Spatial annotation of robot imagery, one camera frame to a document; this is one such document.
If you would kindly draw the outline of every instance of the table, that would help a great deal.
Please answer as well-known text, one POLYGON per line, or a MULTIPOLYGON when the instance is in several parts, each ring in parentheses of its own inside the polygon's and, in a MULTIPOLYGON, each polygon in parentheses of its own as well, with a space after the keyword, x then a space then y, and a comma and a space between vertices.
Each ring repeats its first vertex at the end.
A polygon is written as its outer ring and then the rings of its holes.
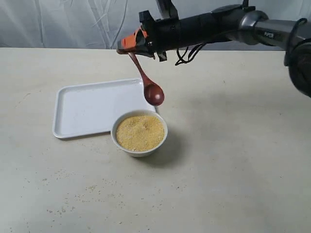
POLYGON ((311 229, 311 99, 284 52, 140 57, 166 99, 163 147, 52 135, 57 90, 138 77, 113 50, 0 49, 0 232, 267 233, 311 229))

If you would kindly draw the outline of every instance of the white fabric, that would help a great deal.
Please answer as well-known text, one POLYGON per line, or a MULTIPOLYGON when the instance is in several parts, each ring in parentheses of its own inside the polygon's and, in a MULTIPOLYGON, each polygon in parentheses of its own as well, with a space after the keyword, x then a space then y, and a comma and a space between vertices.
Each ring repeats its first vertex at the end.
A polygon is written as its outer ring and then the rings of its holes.
MULTIPOLYGON (((180 18, 242 0, 173 0, 180 18)), ((271 19, 311 16, 311 0, 251 0, 271 19)), ((0 0, 0 47, 113 49, 138 26, 138 13, 159 18, 156 0, 0 0)), ((208 49, 265 49, 240 43, 208 49)))

